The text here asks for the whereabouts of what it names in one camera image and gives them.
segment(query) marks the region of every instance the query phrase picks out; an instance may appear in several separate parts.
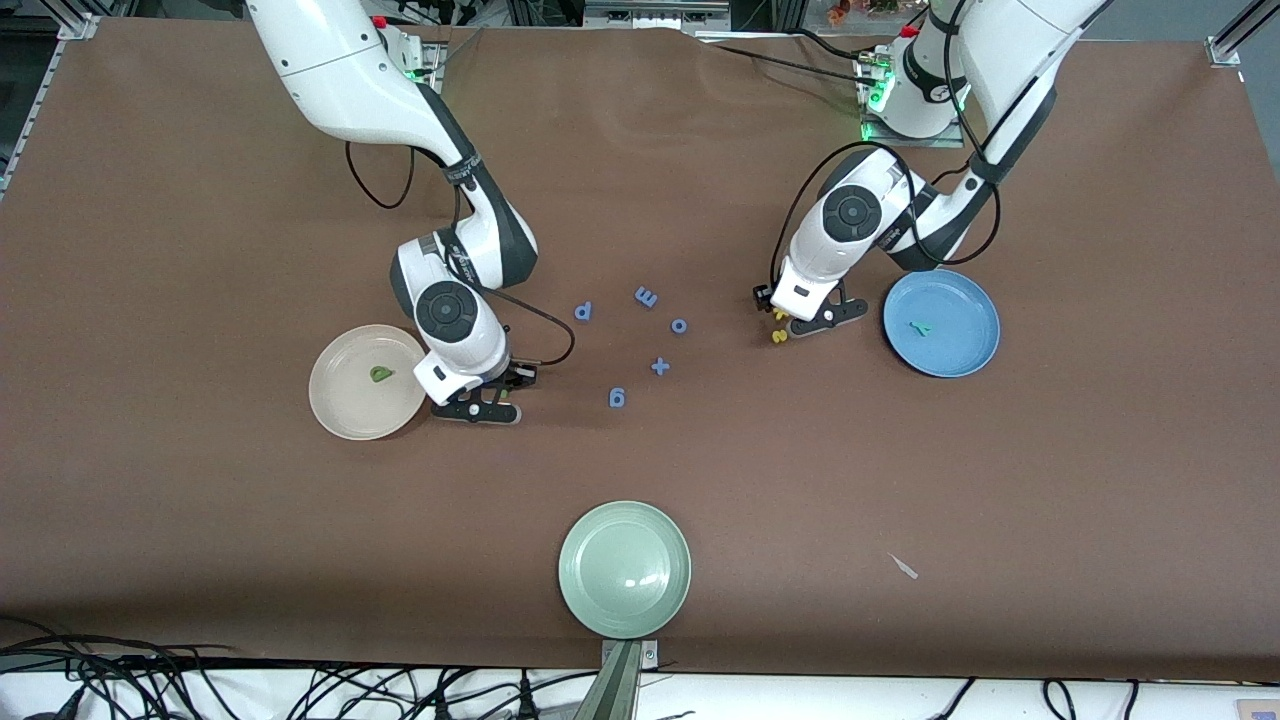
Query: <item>brown table surface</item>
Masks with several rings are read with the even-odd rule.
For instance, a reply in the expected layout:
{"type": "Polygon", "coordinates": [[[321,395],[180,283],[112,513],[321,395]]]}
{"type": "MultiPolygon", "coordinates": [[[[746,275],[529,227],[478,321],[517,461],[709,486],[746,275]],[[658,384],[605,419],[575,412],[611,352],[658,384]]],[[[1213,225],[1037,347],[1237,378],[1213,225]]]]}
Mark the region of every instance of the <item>brown table surface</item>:
{"type": "MultiPolygon", "coordinates": [[[[485,32],[445,97],[538,234],[515,292],[594,316],[518,427],[424,411],[356,443],[312,418],[311,364],[408,325],[388,263],[447,222],[444,182],[374,208],[247,23],[105,20],[0,204],[0,609],[246,655],[591,665],[556,556],[636,498],[692,548],[676,669],[1275,679],[1280,193],[1244,87],[1198,45],[1115,42],[1059,87],[965,269],[1000,352],[938,380],[883,338],[881,254],[837,332],[773,346],[750,301],[800,181],[856,135],[846,88],[668,31],[485,32]]],[[[357,163],[384,196],[407,164],[357,163]]],[[[520,354],[558,351],[497,310],[520,354]]]]}

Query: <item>cable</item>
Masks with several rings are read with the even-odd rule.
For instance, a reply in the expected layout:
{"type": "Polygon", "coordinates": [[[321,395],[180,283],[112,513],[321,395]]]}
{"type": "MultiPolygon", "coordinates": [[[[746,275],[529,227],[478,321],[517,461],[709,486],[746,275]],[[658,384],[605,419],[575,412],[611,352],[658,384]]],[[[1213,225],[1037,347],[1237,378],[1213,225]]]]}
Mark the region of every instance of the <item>cable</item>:
{"type": "Polygon", "coordinates": [[[942,173],[942,174],[940,174],[938,177],[933,178],[933,182],[931,182],[929,184],[938,184],[938,182],[940,182],[940,181],[941,181],[942,178],[945,178],[945,177],[950,177],[950,176],[957,176],[957,174],[960,174],[960,173],[963,173],[963,172],[965,172],[965,170],[968,170],[968,169],[969,169],[969,160],[965,160],[965,161],[964,161],[964,165],[960,165],[959,168],[956,168],[956,169],[954,169],[954,170],[946,170],[946,172],[943,172],[943,173],[942,173]]]}
{"type": "Polygon", "coordinates": [[[1133,716],[1133,706],[1138,702],[1138,689],[1142,688],[1142,683],[1138,680],[1129,680],[1129,684],[1133,685],[1133,689],[1129,691],[1129,701],[1124,706],[1124,715],[1121,716],[1124,720],[1130,720],[1133,716]]]}
{"type": "MultiPolygon", "coordinates": [[[[453,186],[453,222],[449,223],[449,229],[457,228],[458,218],[461,214],[462,214],[462,190],[458,186],[453,186]]],[[[550,313],[534,307],[532,305],[525,302],[524,300],[520,300],[518,297],[512,297],[506,292],[502,292],[500,290],[494,290],[492,287],[484,287],[483,284],[472,283],[456,265],[454,252],[447,251],[444,256],[449,264],[449,270],[453,273],[453,275],[471,290],[481,295],[493,295],[495,297],[500,297],[502,300],[506,300],[507,302],[511,302],[517,307],[532,313],[534,315],[538,315],[539,318],[549,323],[554,323],[557,327],[559,327],[559,329],[564,331],[564,334],[568,336],[568,347],[564,348],[564,352],[561,352],[559,356],[553,360],[526,360],[529,364],[539,366],[559,365],[564,360],[568,360],[568,356],[573,354],[573,348],[577,346],[577,333],[573,332],[573,328],[571,328],[568,323],[561,320],[559,318],[552,315],[550,313]]]]}
{"type": "Polygon", "coordinates": [[[754,19],[755,19],[755,15],[759,15],[759,14],[760,14],[760,10],[763,10],[763,9],[764,9],[764,6],[765,6],[765,5],[768,4],[768,3],[769,3],[769,0],[760,0],[760,4],[759,4],[759,5],[756,5],[756,6],[755,6],[755,9],[754,9],[754,10],[751,10],[751,14],[746,17],[746,20],[744,20],[744,22],[742,22],[742,24],[737,26],[737,31],[739,31],[739,32],[742,32],[742,29],[744,29],[744,28],[745,28],[746,26],[751,24],[751,20],[754,20],[754,19]]]}
{"type": "Polygon", "coordinates": [[[956,711],[956,707],[960,707],[960,701],[964,700],[965,693],[968,693],[969,688],[972,688],[977,682],[978,678],[969,678],[965,680],[965,683],[960,685],[960,689],[956,691],[956,694],[951,698],[951,703],[947,705],[947,708],[943,710],[941,715],[934,715],[933,720],[950,720],[951,715],[956,711]]]}
{"type": "MultiPolygon", "coordinates": [[[[957,0],[956,1],[956,9],[951,12],[951,20],[950,20],[950,26],[951,26],[952,29],[956,29],[956,23],[960,20],[960,10],[964,9],[965,3],[968,3],[968,1],[969,0],[957,0]]],[[[973,128],[969,127],[969,120],[968,120],[968,118],[964,117],[964,109],[960,108],[960,99],[956,97],[956,94],[952,92],[952,90],[951,90],[952,87],[955,87],[955,81],[951,78],[951,38],[956,35],[956,32],[947,31],[947,32],[943,32],[942,35],[943,35],[943,37],[942,37],[942,74],[945,76],[943,79],[946,79],[946,83],[947,83],[947,97],[951,99],[951,106],[956,111],[956,118],[960,119],[960,128],[964,131],[965,136],[969,138],[969,142],[973,143],[973,151],[978,154],[978,158],[980,158],[983,163],[986,163],[987,161],[987,155],[983,152],[982,145],[978,142],[978,136],[973,132],[973,128]]]]}
{"type": "Polygon", "coordinates": [[[502,710],[503,707],[507,707],[508,705],[511,705],[512,702],[520,700],[521,697],[524,697],[526,694],[530,696],[530,697],[532,697],[532,694],[535,692],[538,692],[538,691],[540,691],[543,688],[549,688],[549,687],[552,687],[554,684],[558,684],[558,683],[567,683],[570,680],[577,680],[579,678],[590,678],[590,676],[595,675],[596,673],[598,673],[596,670],[589,670],[586,673],[573,673],[571,675],[563,675],[563,676],[556,678],[553,680],[547,680],[544,683],[538,683],[536,685],[531,687],[529,689],[529,692],[517,692],[516,694],[513,694],[513,696],[508,697],[507,700],[499,702],[498,705],[493,706],[488,712],[485,712],[485,714],[480,715],[479,717],[476,717],[476,720],[488,720],[489,717],[493,717],[494,715],[498,714],[499,710],[502,710]]]}
{"type": "Polygon", "coordinates": [[[342,719],[343,719],[343,717],[346,717],[346,716],[347,716],[347,714],[348,714],[348,712],[351,712],[351,711],[352,711],[352,710],[353,710],[353,708],[355,708],[355,707],[356,707],[357,705],[360,705],[361,702],[364,702],[364,701],[366,701],[366,700],[371,700],[371,701],[379,701],[379,702],[392,702],[392,703],[396,703],[396,706],[397,706],[397,707],[399,707],[399,711],[401,711],[401,715],[403,715],[403,714],[404,714],[404,705],[403,705],[403,703],[402,703],[402,702],[401,702],[399,700],[396,700],[396,698],[389,698],[389,697],[374,697],[374,698],[371,698],[371,697],[369,697],[369,696],[371,696],[372,693],[375,693],[375,692],[380,691],[380,689],[381,689],[383,687],[385,687],[385,685],[387,685],[387,683],[390,683],[390,682],[392,682],[392,680],[394,680],[396,678],[399,678],[401,675],[406,675],[406,674],[410,674],[410,673],[412,673],[412,670],[411,670],[411,669],[408,669],[408,667],[402,667],[401,670],[397,670],[396,673],[392,673],[390,675],[387,675],[385,678],[383,678],[381,680],[379,680],[379,682],[378,682],[376,684],[371,685],[371,687],[370,687],[369,689],[366,689],[366,691],[364,692],[364,694],[361,694],[360,697],[353,697],[353,698],[351,698],[351,700],[348,700],[348,701],[343,702],[343,703],[342,703],[342,707],[339,708],[339,711],[338,711],[338,715],[335,716],[335,719],[334,719],[334,720],[342,720],[342,719]]]}
{"type": "Polygon", "coordinates": [[[351,142],[347,142],[346,154],[347,154],[347,169],[351,170],[351,177],[353,177],[356,179],[356,184],[360,186],[360,190],[365,191],[365,197],[369,197],[370,200],[374,201],[374,205],[378,205],[383,210],[394,210],[394,209],[399,208],[404,202],[404,199],[408,197],[408,190],[411,187],[413,187],[413,149],[412,147],[408,151],[408,179],[404,181],[404,190],[401,191],[399,199],[396,200],[396,202],[390,202],[390,204],[383,202],[381,200],[379,200],[378,196],[375,196],[369,190],[369,187],[365,186],[365,181],[360,179],[360,173],[356,172],[356,164],[351,160],[351,142]]]}
{"type": "Polygon", "coordinates": [[[804,70],[808,73],[814,73],[819,76],[833,77],[838,79],[847,79],[849,82],[855,82],[859,85],[876,85],[876,81],[869,77],[854,77],[845,73],[836,73],[832,70],[824,70],[822,68],[814,68],[813,65],[805,65],[801,63],[792,63],[791,60],[783,60],[781,58],[772,58],[769,55],[760,55],[759,53],[751,53],[750,50],[739,50],[737,47],[726,47],[721,44],[712,44],[713,47],[718,47],[726,53],[732,53],[735,55],[742,55],[744,58],[754,58],[756,60],[764,60],[765,63],[774,63],[777,65],[785,65],[787,68],[795,68],[797,70],[804,70]]]}
{"type": "Polygon", "coordinates": [[[1075,702],[1071,701],[1071,692],[1066,689],[1066,683],[1062,680],[1044,680],[1041,683],[1041,697],[1044,698],[1044,706],[1048,711],[1053,714],[1057,720],[1075,720],[1075,702]],[[1066,715],[1059,712],[1057,706],[1048,697],[1050,685],[1057,685],[1062,689],[1062,697],[1066,698],[1066,715]]]}

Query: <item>black cable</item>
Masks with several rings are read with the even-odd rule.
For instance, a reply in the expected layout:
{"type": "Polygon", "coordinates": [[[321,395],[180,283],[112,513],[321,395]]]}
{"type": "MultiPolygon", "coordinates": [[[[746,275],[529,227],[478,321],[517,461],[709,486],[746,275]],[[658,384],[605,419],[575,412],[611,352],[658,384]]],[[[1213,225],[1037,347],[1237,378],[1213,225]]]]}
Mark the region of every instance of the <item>black cable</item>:
{"type": "Polygon", "coordinates": [[[950,176],[957,176],[957,174],[960,174],[960,173],[963,173],[963,172],[965,172],[968,169],[969,169],[969,161],[965,160],[964,165],[960,165],[959,168],[956,168],[954,170],[946,170],[946,172],[943,172],[938,177],[933,178],[933,182],[931,182],[929,184],[938,184],[938,182],[942,181],[942,178],[950,177],[950,176]]]}
{"type": "Polygon", "coordinates": [[[27,670],[42,670],[52,665],[61,665],[65,660],[42,660],[40,662],[32,662],[31,665],[17,665],[14,667],[5,667],[0,670],[0,675],[8,675],[9,673],[26,673],[27,670]]]}
{"type": "Polygon", "coordinates": [[[774,64],[778,64],[778,65],[785,65],[785,67],[788,67],[788,68],[795,68],[797,70],[804,70],[806,73],[814,73],[814,74],[833,77],[833,78],[838,78],[838,79],[847,79],[849,82],[854,82],[854,83],[859,83],[859,85],[876,85],[876,81],[873,78],[869,78],[869,77],[854,77],[854,76],[845,74],[845,73],[836,73],[836,72],[832,72],[832,70],[824,70],[822,68],[815,68],[813,65],[805,65],[805,64],[801,64],[801,63],[792,63],[791,60],[783,60],[782,58],[772,58],[769,55],[760,55],[759,53],[751,53],[750,50],[739,50],[737,47],[726,47],[724,45],[721,45],[718,42],[713,42],[712,47],[719,47],[721,50],[723,50],[726,53],[732,53],[735,55],[742,55],[745,58],[754,58],[756,60],[764,60],[765,63],[774,63],[774,64]]]}
{"type": "Polygon", "coordinates": [[[951,19],[950,19],[950,27],[951,27],[951,29],[947,31],[947,32],[943,32],[943,36],[942,36],[942,74],[945,76],[943,79],[946,79],[946,83],[947,83],[947,97],[951,99],[951,106],[956,111],[956,118],[960,119],[960,128],[964,131],[965,136],[969,138],[969,142],[973,143],[973,151],[978,154],[978,158],[980,158],[983,163],[986,163],[987,161],[987,155],[983,154],[982,145],[978,142],[978,136],[973,132],[973,128],[969,127],[969,120],[964,117],[964,109],[960,108],[960,99],[956,97],[956,94],[952,92],[952,90],[951,90],[952,87],[955,87],[955,81],[951,78],[951,38],[956,35],[956,32],[954,32],[954,31],[956,29],[956,23],[960,20],[960,10],[964,9],[965,3],[968,3],[968,1],[969,0],[957,0],[956,1],[956,9],[951,12],[951,19]]]}
{"type": "Polygon", "coordinates": [[[227,711],[227,715],[230,716],[232,720],[239,720],[239,716],[236,715],[236,712],[232,710],[232,706],[227,703],[225,698],[223,698],[223,693],[218,691],[218,685],[215,685],[214,682],[209,678],[209,673],[205,671],[205,666],[202,659],[200,657],[200,653],[196,652],[195,648],[191,648],[191,655],[196,661],[196,671],[200,673],[200,676],[205,680],[205,685],[209,687],[209,692],[212,693],[214,700],[218,701],[218,705],[223,706],[223,710],[227,711]]]}
{"type": "Polygon", "coordinates": [[[598,673],[598,670],[589,670],[586,673],[573,673],[573,674],[570,674],[570,675],[563,675],[563,676],[556,678],[553,680],[547,680],[547,682],[543,682],[543,683],[538,683],[536,685],[529,688],[529,692],[517,692],[516,694],[513,694],[513,696],[508,697],[507,700],[499,702],[498,705],[493,706],[488,712],[485,712],[485,714],[480,715],[479,717],[476,717],[476,720],[488,720],[489,717],[493,717],[494,715],[498,714],[499,710],[502,710],[503,707],[507,707],[508,705],[511,705],[512,702],[520,700],[521,697],[524,697],[526,694],[530,696],[530,697],[532,697],[532,694],[535,692],[538,692],[538,691],[540,691],[543,688],[549,688],[549,687],[552,687],[554,684],[558,684],[558,683],[567,683],[570,680],[577,680],[579,678],[590,678],[591,675],[595,675],[596,673],[598,673]]]}
{"type": "MultiPolygon", "coordinates": [[[[453,187],[453,222],[449,223],[449,229],[457,228],[457,225],[458,225],[458,218],[461,217],[461,214],[462,214],[462,190],[460,187],[454,186],[453,187]]],[[[566,323],[564,320],[561,320],[559,318],[557,318],[556,315],[552,315],[550,313],[547,313],[544,310],[534,307],[532,305],[525,302],[524,300],[520,300],[517,297],[512,297],[512,296],[507,295],[506,292],[502,292],[500,290],[494,290],[494,288],[490,288],[490,287],[484,287],[483,284],[479,284],[479,283],[472,283],[471,281],[468,281],[466,278],[466,275],[457,266],[456,260],[453,259],[453,256],[454,256],[453,252],[445,251],[444,256],[448,259],[449,270],[453,273],[453,275],[456,278],[458,278],[460,282],[462,282],[463,284],[466,284],[467,287],[470,287],[471,290],[474,290],[474,291],[476,291],[476,292],[479,292],[481,295],[493,295],[495,297],[500,297],[500,299],[506,300],[507,302],[511,302],[512,305],[515,305],[517,307],[527,310],[529,313],[532,313],[534,315],[538,315],[539,318],[541,318],[541,319],[544,319],[544,320],[547,320],[549,323],[556,324],[559,329],[564,331],[566,336],[568,336],[568,347],[566,347],[564,352],[561,352],[558,357],[556,357],[553,360],[527,360],[527,363],[530,363],[531,365],[539,365],[539,366],[559,365],[561,363],[563,363],[564,360],[567,360],[570,355],[573,354],[573,348],[577,346],[577,333],[573,332],[573,328],[571,328],[568,325],[568,323],[566,323]]]]}
{"type": "Polygon", "coordinates": [[[1044,680],[1041,683],[1041,697],[1044,698],[1044,706],[1048,707],[1048,711],[1052,712],[1057,720],[1075,720],[1075,702],[1071,701],[1071,692],[1066,689],[1066,683],[1053,679],[1044,680]],[[1053,705],[1053,700],[1048,697],[1048,688],[1051,685],[1061,688],[1062,697],[1066,698],[1066,715],[1059,712],[1057,706],[1053,705]]]}
{"type": "Polygon", "coordinates": [[[1133,689],[1129,691],[1129,701],[1124,706],[1124,715],[1121,716],[1124,720],[1130,720],[1133,716],[1133,706],[1138,702],[1138,689],[1142,688],[1142,683],[1138,680],[1129,680],[1129,684],[1133,685],[1133,689]]]}
{"type": "MultiPolygon", "coordinates": [[[[8,616],[5,616],[4,619],[15,620],[15,621],[19,621],[19,623],[23,623],[23,624],[28,624],[29,626],[37,626],[37,624],[27,623],[27,621],[23,621],[22,619],[13,619],[13,618],[8,618],[8,616]]],[[[46,637],[42,637],[42,638],[33,638],[33,639],[29,639],[29,641],[23,641],[23,642],[13,643],[6,650],[20,650],[20,648],[40,647],[42,644],[49,644],[50,642],[59,642],[59,643],[64,644],[65,647],[68,647],[70,650],[74,650],[74,644],[72,644],[72,643],[78,643],[78,644],[84,646],[84,647],[88,647],[90,644],[115,644],[115,646],[128,647],[128,648],[134,648],[134,650],[146,650],[148,652],[155,653],[157,657],[164,659],[165,664],[169,666],[170,671],[173,673],[174,676],[170,680],[170,684],[174,685],[174,692],[178,694],[179,700],[182,700],[183,705],[186,705],[187,708],[191,710],[196,715],[196,720],[200,720],[198,712],[195,712],[195,702],[191,700],[191,691],[187,688],[186,680],[182,678],[182,671],[178,669],[178,665],[175,662],[175,659],[178,656],[175,656],[173,653],[173,650],[175,647],[180,647],[183,650],[187,650],[188,652],[192,652],[193,655],[197,655],[197,657],[198,657],[198,653],[196,652],[195,648],[196,647],[201,647],[201,646],[159,646],[159,644],[148,643],[148,642],[143,642],[143,641],[129,641],[129,639],[122,639],[122,638],[113,638],[113,637],[108,637],[108,635],[52,634],[52,635],[46,635],[46,637]]],[[[236,714],[230,712],[230,708],[225,706],[225,701],[221,700],[221,697],[218,693],[216,688],[214,688],[214,694],[215,694],[215,697],[219,697],[219,701],[223,703],[224,708],[228,710],[228,714],[234,720],[238,720],[238,717],[236,717],[236,714]]]]}
{"type": "Polygon", "coordinates": [[[334,717],[334,720],[342,720],[357,705],[360,705],[361,702],[364,702],[366,700],[381,701],[381,702],[394,702],[399,707],[401,715],[403,715],[404,714],[404,705],[399,700],[393,700],[393,698],[389,698],[389,697],[374,697],[374,698],[371,698],[369,696],[371,696],[375,692],[380,691],[383,687],[387,685],[387,683],[390,683],[396,678],[399,678],[401,675],[407,675],[410,673],[412,673],[412,670],[410,667],[402,667],[402,669],[397,670],[396,673],[392,673],[390,675],[387,675],[385,678],[383,678],[381,680],[379,680],[374,685],[371,685],[369,689],[366,689],[364,692],[364,694],[361,694],[358,697],[353,697],[353,698],[343,702],[342,707],[338,710],[338,715],[334,717]]]}
{"type": "MultiPolygon", "coordinates": [[[[809,40],[817,42],[818,47],[822,47],[827,53],[831,53],[832,55],[835,55],[837,58],[844,58],[846,60],[856,60],[858,59],[858,54],[859,53],[864,53],[864,50],[852,50],[852,51],[850,51],[850,50],[841,50],[840,47],[836,47],[835,45],[827,42],[826,40],[823,40],[823,37],[820,35],[813,32],[812,29],[805,29],[803,27],[794,27],[794,28],[790,28],[790,29],[785,29],[782,32],[785,32],[787,35],[800,35],[800,36],[808,37],[809,40]]],[[[873,45],[870,49],[874,50],[876,46],[873,45]]]]}
{"type": "Polygon", "coordinates": [[[941,715],[934,715],[933,720],[950,720],[951,715],[955,714],[956,707],[960,707],[960,701],[964,700],[965,693],[968,693],[969,688],[972,688],[977,682],[978,678],[969,678],[965,680],[964,684],[960,685],[960,689],[956,691],[956,694],[951,697],[951,703],[947,705],[947,708],[943,710],[941,715]]]}
{"type": "Polygon", "coordinates": [[[374,195],[369,190],[369,187],[365,186],[365,181],[360,179],[360,173],[356,172],[356,164],[351,160],[351,142],[347,142],[346,154],[347,154],[347,169],[351,170],[351,177],[353,177],[356,179],[356,184],[360,186],[360,190],[365,191],[365,197],[369,197],[370,200],[374,201],[374,205],[378,205],[383,210],[394,210],[394,209],[399,208],[401,204],[404,202],[404,199],[408,197],[408,190],[411,187],[413,187],[413,149],[412,147],[408,151],[408,179],[404,181],[404,190],[401,191],[399,199],[396,200],[396,202],[390,202],[390,204],[383,202],[381,200],[379,200],[378,196],[374,195]]]}

